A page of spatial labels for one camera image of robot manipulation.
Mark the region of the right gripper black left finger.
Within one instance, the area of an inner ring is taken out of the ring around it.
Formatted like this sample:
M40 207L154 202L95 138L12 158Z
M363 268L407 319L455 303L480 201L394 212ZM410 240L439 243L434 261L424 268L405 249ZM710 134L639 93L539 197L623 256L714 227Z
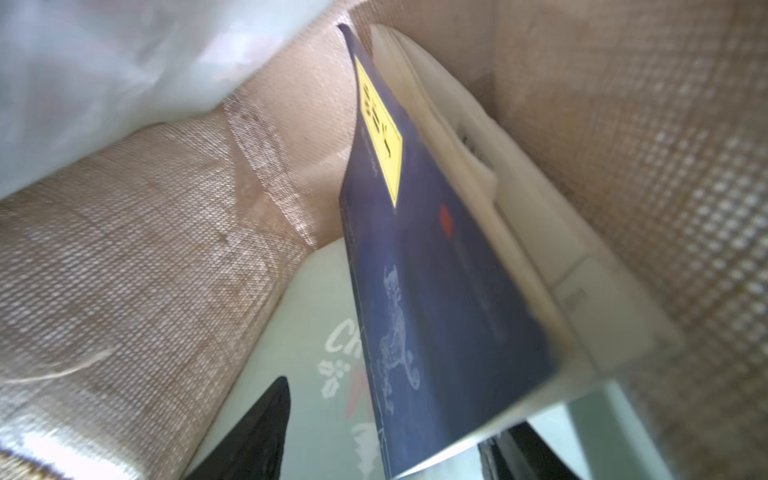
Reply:
M280 376L186 479L278 479L290 410Z

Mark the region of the jute and green canvas bag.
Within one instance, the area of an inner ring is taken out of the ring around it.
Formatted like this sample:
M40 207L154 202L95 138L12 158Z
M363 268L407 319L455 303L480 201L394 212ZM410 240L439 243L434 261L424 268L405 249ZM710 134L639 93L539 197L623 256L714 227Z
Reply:
M182 476L342 234L340 23L429 51L653 291L622 384L676 479L767 475L763 1L5 1L1 468Z

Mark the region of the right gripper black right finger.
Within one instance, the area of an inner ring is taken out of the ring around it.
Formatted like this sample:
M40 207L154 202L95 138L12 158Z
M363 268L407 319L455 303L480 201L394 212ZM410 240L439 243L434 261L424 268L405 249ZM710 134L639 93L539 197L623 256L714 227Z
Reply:
M528 422L478 444L484 479L578 479Z

